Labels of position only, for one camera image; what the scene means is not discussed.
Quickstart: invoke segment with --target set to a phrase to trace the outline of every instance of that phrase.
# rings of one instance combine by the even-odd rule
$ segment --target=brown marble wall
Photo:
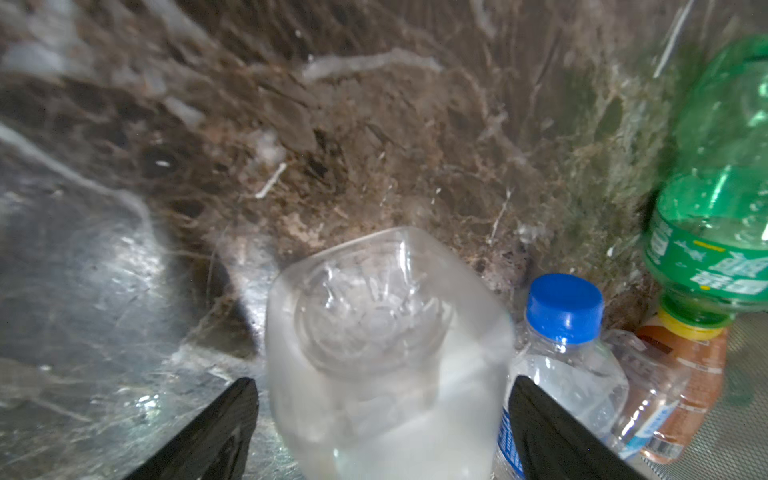
[[[37,382],[0,382],[0,407],[55,423],[0,415],[0,472],[113,478],[221,391],[211,378],[263,391],[276,272],[387,227],[432,233],[516,314],[533,278],[571,272],[609,324],[636,323],[670,119],[707,58],[768,25],[762,2],[0,0],[0,260],[45,277],[0,271],[28,296],[0,296],[0,376]],[[66,409],[43,402],[67,382]],[[124,414],[149,392],[162,421]],[[262,411],[246,478],[299,478]]]

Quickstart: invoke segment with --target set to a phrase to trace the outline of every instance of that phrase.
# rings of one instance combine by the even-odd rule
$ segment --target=plastic bottle
[[[674,133],[646,264],[670,313],[720,328],[768,308],[768,36],[711,62]]]
[[[587,280],[552,274],[531,285],[528,344],[510,365],[507,395],[519,375],[533,379],[599,439],[615,423],[627,399],[627,377],[598,339],[603,296]],[[502,414],[494,464],[497,480],[523,478],[509,425]]]
[[[666,464],[680,457],[720,396],[728,329],[683,323],[670,315],[662,303],[658,314],[637,330],[637,337],[690,371],[690,381],[677,408],[641,450],[653,462]]]
[[[665,352],[624,330],[601,337],[629,381],[629,395],[605,444],[627,460],[636,455],[680,402],[690,371]]]
[[[514,354],[509,313],[415,228],[292,265],[267,304],[270,408],[307,480],[486,480]]]

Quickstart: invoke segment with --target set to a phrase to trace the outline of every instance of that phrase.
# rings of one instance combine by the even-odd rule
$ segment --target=metal mesh
[[[663,480],[768,478],[768,313],[733,324],[725,376],[720,400],[683,458],[648,462]]]

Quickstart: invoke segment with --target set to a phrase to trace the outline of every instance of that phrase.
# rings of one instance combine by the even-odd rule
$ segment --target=blue and white label
[[[669,405],[663,407],[653,416],[651,416],[645,424],[637,431],[632,439],[627,442],[625,447],[619,452],[619,456],[622,460],[626,460],[633,455],[636,455],[645,445],[650,441],[650,437],[654,435],[663,424],[667,421],[672,412],[677,408],[678,402],[672,402]]]
[[[523,475],[523,464],[520,463],[520,455],[515,448],[515,439],[512,438],[512,427],[509,423],[509,412],[504,409],[502,414],[502,427],[498,430],[498,448],[502,451],[504,458],[507,459],[513,470],[525,478]]]

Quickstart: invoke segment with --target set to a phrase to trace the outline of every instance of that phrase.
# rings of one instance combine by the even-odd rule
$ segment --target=green bottle
[[[725,48],[689,93],[645,260],[699,326],[768,310],[768,36]]]

